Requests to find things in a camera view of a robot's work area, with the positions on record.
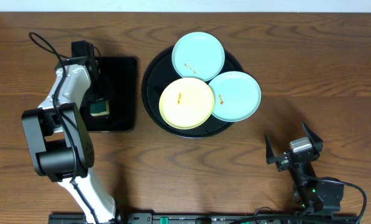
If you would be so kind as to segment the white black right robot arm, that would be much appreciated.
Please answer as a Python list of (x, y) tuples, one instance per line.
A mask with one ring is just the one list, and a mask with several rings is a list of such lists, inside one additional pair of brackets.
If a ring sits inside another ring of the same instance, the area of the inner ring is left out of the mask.
[(266, 161), (275, 164), (278, 171), (287, 170), (293, 181), (295, 201), (304, 205), (305, 213), (332, 216), (341, 210), (344, 185), (332, 177), (319, 178), (312, 162), (318, 160), (323, 150), (323, 140), (306, 123), (302, 123), (306, 136), (290, 143), (290, 150), (276, 157), (267, 136)]

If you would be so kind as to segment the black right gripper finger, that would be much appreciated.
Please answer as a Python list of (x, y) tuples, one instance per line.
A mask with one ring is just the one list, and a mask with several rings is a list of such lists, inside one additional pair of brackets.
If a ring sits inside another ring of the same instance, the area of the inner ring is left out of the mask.
[(316, 151), (321, 152), (323, 150), (323, 140), (316, 133), (310, 130), (310, 128), (307, 126), (307, 124), (304, 121), (302, 122), (302, 127), (312, 147)]
[(270, 140), (266, 134), (264, 134), (265, 138), (265, 145), (266, 145), (266, 150), (265, 150), (265, 159), (267, 164), (273, 164), (276, 163), (276, 157), (273, 153), (272, 146), (270, 144)]

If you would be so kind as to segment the light blue plate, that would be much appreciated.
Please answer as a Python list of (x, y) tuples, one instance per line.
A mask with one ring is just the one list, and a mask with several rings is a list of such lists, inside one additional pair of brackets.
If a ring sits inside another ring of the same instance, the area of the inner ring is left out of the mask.
[(261, 102), (259, 84), (244, 72), (224, 72), (213, 78), (209, 86), (215, 100), (213, 116), (222, 121), (242, 121), (254, 114)]
[(213, 35), (192, 32), (181, 37), (172, 50), (172, 65), (182, 78), (210, 81), (222, 70), (224, 47)]

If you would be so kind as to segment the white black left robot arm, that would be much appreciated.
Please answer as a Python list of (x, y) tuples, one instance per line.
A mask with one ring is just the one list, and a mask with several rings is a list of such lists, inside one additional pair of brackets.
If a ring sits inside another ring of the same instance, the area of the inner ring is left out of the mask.
[(21, 116), (32, 164), (72, 195), (85, 223), (114, 223), (116, 203), (93, 170), (93, 143), (80, 113), (83, 103), (103, 95), (93, 44), (72, 42), (71, 57), (60, 60), (55, 73), (46, 99)]

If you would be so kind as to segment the yellow green scrub sponge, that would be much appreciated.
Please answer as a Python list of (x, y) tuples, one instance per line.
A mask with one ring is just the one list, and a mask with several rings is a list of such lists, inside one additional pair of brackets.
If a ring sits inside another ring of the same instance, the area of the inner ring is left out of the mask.
[(91, 116), (104, 116), (110, 113), (109, 101), (102, 100), (89, 105), (89, 111)]

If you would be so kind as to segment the yellow plate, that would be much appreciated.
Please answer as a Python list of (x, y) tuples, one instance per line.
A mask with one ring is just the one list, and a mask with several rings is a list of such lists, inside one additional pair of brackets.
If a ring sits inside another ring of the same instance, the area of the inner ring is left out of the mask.
[(193, 129), (202, 125), (213, 112), (212, 89), (197, 78), (181, 78), (169, 84), (158, 104), (163, 120), (177, 129)]

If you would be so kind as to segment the light blue plate top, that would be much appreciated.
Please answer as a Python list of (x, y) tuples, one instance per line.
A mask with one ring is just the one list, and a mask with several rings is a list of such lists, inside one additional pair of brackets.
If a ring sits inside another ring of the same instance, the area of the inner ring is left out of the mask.
[(224, 47), (213, 35), (192, 32), (181, 37), (172, 50), (172, 65), (182, 78), (210, 81), (222, 70)]

